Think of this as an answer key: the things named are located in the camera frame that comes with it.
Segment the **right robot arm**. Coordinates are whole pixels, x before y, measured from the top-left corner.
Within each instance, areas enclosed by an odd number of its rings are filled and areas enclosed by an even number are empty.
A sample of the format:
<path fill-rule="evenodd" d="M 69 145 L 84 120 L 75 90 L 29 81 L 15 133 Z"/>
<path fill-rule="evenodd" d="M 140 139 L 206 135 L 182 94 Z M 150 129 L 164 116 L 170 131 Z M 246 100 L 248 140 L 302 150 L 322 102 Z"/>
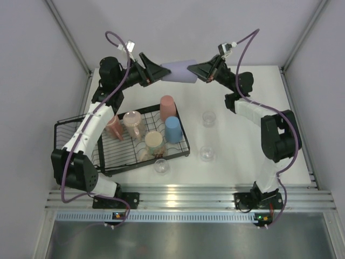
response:
<path fill-rule="evenodd" d="M 286 203 L 281 201 L 279 193 L 282 186 L 280 176 L 291 168 L 301 149 L 294 113 L 251 100 L 253 74 L 233 73 L 219 54 L 208 62 L 189 65 L 188 70 L 205 83 L 216 81 L 231 90 L 225 95 L 226 108 L 261 130 L 261 149 L 265 156 L 263 168 L 249 192 L 235 193 L 236 208 L 244 213 L 257 208 L 284 208 Z"/>

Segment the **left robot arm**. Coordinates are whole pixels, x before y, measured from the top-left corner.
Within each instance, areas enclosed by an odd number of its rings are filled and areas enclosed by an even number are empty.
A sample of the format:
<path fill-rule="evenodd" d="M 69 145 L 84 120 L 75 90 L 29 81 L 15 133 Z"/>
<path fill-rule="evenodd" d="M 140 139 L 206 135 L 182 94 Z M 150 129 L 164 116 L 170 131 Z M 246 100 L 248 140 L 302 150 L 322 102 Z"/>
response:
<path fill-rule="evenodd" d="M 111 208 L 122 204 L 119 185 L 99 173 L 91 158 L 103 130 L 123 102 L 123 90 L 136 84 L 149 86 L 171 73 L 169 69 L 153 63 L 144 53 L 139 56 L 142 64 L 129 58 L 126 68 L 115 57 L 100 61 L 99 86 L 89 110 L 70 140 L 51 154 L 54 178 L 62 191 L 70 187 L 81 190 L 85 195 L 99 196 Z"/>

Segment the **pale pink iridescent mug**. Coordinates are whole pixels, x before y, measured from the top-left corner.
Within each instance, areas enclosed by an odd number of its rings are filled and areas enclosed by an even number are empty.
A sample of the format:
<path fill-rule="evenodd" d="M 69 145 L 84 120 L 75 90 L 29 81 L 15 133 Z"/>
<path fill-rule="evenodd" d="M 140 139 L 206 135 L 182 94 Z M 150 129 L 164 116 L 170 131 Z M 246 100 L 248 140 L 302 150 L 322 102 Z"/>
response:
<path fill-rule="evenodd" d="M 138 111 L 129 111 L 123 116 L 123 124 L 129 135 L 137 140 L 141 140 L 146 133 L 146 127 Z"/>

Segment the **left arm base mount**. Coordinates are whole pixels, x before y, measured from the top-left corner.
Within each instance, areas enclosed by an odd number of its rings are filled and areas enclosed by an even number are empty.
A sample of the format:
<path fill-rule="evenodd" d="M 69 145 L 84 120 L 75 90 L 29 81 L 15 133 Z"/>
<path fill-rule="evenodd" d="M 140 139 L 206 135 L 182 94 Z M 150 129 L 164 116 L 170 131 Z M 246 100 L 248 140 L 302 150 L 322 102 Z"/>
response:
<path fill-rule="evenodd" d="M 136 209 L 140 202 L 140 193 L 124 192 L 122 186 L 118 185 L 115 192 L 115 198 L 121 199 L 129 204 L 130 209 Z M 121 201 L 115 201 L 96 197 L 93 199 L 93 209 L 126 209 L 127 206 Z"/>

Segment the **purple plastic tumbler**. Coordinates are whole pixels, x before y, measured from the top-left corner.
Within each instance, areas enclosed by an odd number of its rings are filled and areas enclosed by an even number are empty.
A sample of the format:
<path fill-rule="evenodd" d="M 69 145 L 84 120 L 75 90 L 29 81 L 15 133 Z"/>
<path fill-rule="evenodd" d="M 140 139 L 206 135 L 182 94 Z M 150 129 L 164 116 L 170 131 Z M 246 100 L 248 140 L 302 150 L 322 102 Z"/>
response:
<path fill-rule="evenodd" d="M 194 84 L 198 78 L 195 74 L 188 70 L 188 66 L 196 64 L 197 62 L 195 60 L 163 63 L 160 66 L 169 69 L 171 73 L 167 76 L 164 76 L 162 81 Z"/>

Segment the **pink ghost pattern mug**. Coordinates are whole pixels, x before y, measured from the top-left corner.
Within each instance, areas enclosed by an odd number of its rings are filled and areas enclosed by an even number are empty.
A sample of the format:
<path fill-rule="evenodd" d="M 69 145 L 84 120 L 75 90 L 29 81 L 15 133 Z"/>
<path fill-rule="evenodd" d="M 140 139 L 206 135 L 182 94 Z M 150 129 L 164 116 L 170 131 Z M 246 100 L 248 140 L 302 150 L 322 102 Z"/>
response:
<path fill-rule="evenodd" d="M 106 125 L 106 132 L 108 135 L 112 138 L 119 139 L 120 141 L 123 141 L 123 127 L 121 124 L 121 121 L 118 117 L 118 115 L 115 115 Z"/>

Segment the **clear glass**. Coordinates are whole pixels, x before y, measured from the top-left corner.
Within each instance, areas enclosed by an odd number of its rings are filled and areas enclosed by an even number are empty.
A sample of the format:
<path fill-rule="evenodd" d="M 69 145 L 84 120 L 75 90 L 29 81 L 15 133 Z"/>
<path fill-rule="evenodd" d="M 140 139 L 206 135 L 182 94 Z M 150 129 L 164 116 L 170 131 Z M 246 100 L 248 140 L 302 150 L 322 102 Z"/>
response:
<path fill-rule="evenodd" d="M 169 172 L 170 166 L 167 160 L 158 159 L 154 163 L 154 170 L 158 175 L 165 175 Z"/>
<path fill-rule="evenodd" d="M 202 115 L 203 118 L 203 126 L 210 128 L 215 125 L 216 122 L 216 115 L 212 111 L 206 111 Z"/>
<path fill-rule="evenodd" d="M 210 146 L 203 146 L 200 148 L 199 156 L 202 161 L 210 162 L 215 158 L 215 151 Z"/>

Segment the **salmon pink plastic tumbler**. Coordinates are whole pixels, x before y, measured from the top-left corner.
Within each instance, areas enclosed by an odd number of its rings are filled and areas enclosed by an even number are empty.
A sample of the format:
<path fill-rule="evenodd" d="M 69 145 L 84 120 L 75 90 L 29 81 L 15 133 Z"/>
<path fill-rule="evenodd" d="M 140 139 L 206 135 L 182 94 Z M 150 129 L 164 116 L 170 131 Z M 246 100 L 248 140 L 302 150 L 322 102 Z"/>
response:
<path fill-rule="evenodd" d="M 163 122 L 168 117 L 176 116 L 176 106 L 172 96 L 163 96 L 160 100 L 160 118 Z"/>

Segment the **blue plastic tumbler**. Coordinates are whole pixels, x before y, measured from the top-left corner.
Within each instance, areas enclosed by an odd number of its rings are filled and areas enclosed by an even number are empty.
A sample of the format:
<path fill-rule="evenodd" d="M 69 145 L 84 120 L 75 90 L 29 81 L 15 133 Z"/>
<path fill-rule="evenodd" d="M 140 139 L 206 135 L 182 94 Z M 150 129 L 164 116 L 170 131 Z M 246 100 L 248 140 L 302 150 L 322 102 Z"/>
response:
<path fill-rule="evenodd" d="M 183 132 L 178 117 L 170 116 L 165 120 L 165 139 L 167 142 L 176 144 L 183 138 Z"/>

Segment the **cream seashell mug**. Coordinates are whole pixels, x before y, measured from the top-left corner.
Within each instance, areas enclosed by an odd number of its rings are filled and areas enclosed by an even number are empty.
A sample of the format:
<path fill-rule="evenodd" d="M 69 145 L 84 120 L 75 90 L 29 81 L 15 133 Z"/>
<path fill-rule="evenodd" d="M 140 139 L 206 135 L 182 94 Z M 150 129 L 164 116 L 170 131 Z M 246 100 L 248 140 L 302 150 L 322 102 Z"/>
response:
<path fill-rule="evenodd" d="M 167 156 L 168 151 L 163 135 L 158 131 L 149 132 L 144 139 L 145 149 L 141 152 L 140 161 L 159 159 Z"/>

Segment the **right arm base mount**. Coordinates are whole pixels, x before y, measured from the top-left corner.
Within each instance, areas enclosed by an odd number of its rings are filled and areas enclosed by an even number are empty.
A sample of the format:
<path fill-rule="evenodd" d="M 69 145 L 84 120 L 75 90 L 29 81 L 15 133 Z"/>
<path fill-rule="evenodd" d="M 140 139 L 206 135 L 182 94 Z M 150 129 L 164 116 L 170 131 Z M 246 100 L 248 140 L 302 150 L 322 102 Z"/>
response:
<path fill-rule="evenodd" d="M 277 188 L 271 192 L 262 192 L 256 182 L 248 192 L 235 193 L 234 202 L 236 210 L 243 213 L 256 209 L 277 210 L 283 207 L 282 196 Z"/>

